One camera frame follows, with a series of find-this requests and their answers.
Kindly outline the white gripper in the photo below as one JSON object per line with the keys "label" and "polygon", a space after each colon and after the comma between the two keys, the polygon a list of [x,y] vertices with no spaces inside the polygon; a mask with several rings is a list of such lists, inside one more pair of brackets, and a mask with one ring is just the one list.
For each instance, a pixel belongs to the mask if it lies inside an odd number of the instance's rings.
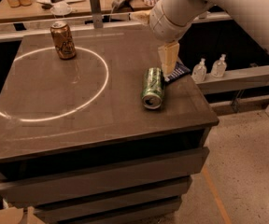
{"label": "white gripper", "polygon": [[178,41],[191,27],[191,17],[183,7],[174,7],[165,0],[160,0],[151,11],[131,13],[130,19],[149,25],[155,37],[167,43],[158,48],[158,53],[163,75],[170,76],[175,69],[179,52],[179,44],[174,41]]}

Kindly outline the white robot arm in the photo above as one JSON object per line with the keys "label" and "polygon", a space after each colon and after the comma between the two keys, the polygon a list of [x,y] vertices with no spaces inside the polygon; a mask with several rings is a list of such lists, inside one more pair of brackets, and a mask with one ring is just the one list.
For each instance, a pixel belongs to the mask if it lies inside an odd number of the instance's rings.
{"label": "white robot arm", "polygon": [[149,26],[157,39],[171,43],[213,6],[227,12],[269,54],[269,0],[160,0],[152,9],[133,12],[130,18]]}

